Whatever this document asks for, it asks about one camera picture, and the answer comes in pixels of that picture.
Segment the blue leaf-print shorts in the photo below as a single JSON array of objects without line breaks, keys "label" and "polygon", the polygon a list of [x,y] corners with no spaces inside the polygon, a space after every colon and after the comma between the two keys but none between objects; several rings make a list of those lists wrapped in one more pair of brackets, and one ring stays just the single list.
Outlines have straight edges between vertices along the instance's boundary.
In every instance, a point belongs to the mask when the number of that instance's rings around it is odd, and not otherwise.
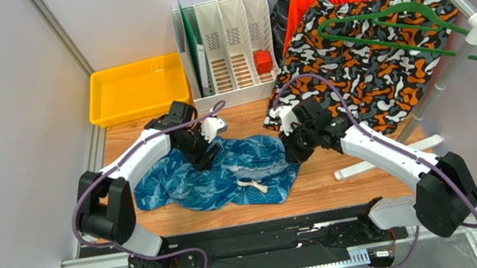
[{"label": "blue leaf-print shorts", "polygon": [[214,211],[229,203],[275,205],[287,199],[301,166],[286,161],[278,138],[217,137],[212,146],[220,151],[209,170],[195,170],[178,149],[160,159],[135,187],[137,208],[153,211],[176,203]]}]

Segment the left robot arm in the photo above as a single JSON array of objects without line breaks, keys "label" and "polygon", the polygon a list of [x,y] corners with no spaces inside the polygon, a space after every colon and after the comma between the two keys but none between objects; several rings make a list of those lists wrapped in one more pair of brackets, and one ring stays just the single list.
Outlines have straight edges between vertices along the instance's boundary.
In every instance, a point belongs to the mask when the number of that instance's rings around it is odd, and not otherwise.
[{"label": "left robot arm", "polygon": [[164,259],[164,239],[136,222],[134,188],[175,149],[194,170],[209,170],[220,151],[213,140],[228,126],[217,116],[225,105],[224,100],[218,101],[208,114],[199,116],[194,106],[174,101],[169,112],[152,119],[118,159],[98,172],[83,173],[71,223],[76,239],[89,247],[116,248],[140,259]]}]

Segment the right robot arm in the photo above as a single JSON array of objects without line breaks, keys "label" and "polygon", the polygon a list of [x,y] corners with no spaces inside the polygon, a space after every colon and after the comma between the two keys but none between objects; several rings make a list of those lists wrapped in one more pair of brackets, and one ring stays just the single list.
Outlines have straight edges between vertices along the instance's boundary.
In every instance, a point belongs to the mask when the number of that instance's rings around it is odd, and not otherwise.
[{"label": "right robot arm", "polygon": [[270,116],[281,121],[279,138],[288,162],[302,164],[318,147],[331,149],[369,162],[415,192],[372,200],[365,212],[370,226],[379,230],[422,226],[447,238],[473,216],[477,228],[477,186],[459,154],[439,157],[408,147],[349,114],[333,116],[314,98],[296,106],[272,108]]}]

